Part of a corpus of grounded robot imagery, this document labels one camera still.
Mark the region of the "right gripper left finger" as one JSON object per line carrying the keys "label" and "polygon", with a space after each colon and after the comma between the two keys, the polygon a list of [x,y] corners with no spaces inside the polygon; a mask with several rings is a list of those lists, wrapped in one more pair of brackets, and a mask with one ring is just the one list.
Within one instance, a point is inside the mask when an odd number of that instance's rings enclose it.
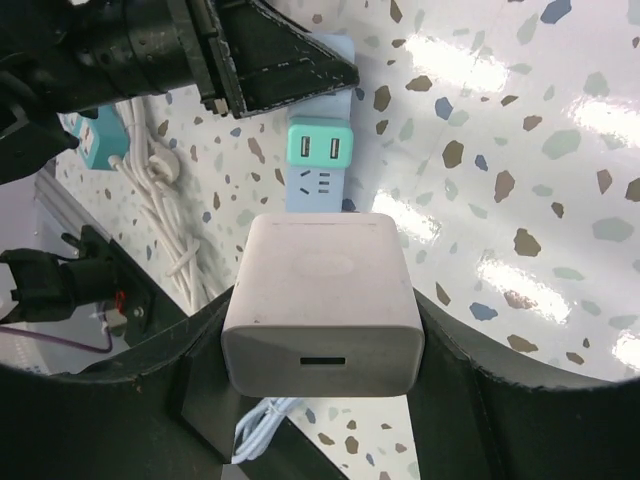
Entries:
{"label": "right gripper left finger", "polygon": [[220,454],[182,419],[179,398],[188,356],[229,298],[76,375],[2,366],[2,478],[220,478]]}

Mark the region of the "white charger cube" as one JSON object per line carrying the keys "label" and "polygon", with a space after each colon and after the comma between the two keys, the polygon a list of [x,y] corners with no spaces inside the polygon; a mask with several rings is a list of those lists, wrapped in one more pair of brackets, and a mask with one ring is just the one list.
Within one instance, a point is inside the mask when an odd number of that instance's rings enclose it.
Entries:
{"label": "white charger cube", "polygon": [[225,315],[232,385],[251,397],[396,397],[425,333],[394,220],[256,217]]}

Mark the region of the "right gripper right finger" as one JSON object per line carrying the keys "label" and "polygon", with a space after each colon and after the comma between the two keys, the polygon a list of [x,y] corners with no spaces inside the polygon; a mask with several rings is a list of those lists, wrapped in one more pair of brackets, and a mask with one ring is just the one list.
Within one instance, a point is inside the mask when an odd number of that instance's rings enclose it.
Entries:
{"label": "right gripper right finger", "polygon": [[637,378],[547,365],[416,300],[425,347],[407,402],[422,478],[638,478]]}

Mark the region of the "blue power strip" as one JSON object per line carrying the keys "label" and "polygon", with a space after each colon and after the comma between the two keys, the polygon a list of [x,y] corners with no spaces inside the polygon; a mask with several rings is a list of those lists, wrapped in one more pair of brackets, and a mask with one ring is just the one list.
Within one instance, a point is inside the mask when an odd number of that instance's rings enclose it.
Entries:
{"label": "blue power strip", "polygon": [[285,209],[293,213],[342,210],[351,165],[353,91],[341,90],[288,109]]}

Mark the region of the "teal power strip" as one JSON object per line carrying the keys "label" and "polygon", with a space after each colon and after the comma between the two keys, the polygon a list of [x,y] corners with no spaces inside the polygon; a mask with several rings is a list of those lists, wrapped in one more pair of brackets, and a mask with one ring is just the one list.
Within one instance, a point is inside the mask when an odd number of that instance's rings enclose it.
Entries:
{"label": "teal power strip", "polygon": [[100,107],[96,119],[79,113],[61,114],[60,119],[63,127],[79,140],[75,151],[91,170],[109,171],[109,159],[122,159],[129,151],[129,135],[113,105]]}

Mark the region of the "light blue plug adapter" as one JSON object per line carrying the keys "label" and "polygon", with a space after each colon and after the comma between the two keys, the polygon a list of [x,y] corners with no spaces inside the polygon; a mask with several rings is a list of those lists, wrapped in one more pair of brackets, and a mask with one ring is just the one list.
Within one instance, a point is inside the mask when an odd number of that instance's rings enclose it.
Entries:
{"label": "light blue plug adapter", "polygon": [[289,121],[287,162],[292,166],[347,169],[354,134],[347,120],[294,116]]}

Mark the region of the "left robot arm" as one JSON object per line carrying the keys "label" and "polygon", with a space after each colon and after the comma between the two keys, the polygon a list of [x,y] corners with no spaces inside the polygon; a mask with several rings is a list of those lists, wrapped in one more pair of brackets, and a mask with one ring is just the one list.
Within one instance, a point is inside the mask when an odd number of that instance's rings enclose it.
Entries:
{"label": "left robot arm", "polygon": [[78,146],[63,114],[193,85],[242,119],[358,82],[352,60],[262,1],[5,1],[1,180]]}

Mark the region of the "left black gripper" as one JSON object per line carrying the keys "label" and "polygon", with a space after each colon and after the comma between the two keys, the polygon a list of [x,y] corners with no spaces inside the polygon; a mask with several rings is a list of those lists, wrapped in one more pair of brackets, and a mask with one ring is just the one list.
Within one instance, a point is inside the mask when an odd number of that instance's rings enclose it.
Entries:
{"label": "left black gripper", "polygon": [[79,68],[67,111],[194,85],[208,110],[246,118],[359,83],[353,60],[264,1],[88,1],[64,45]]}

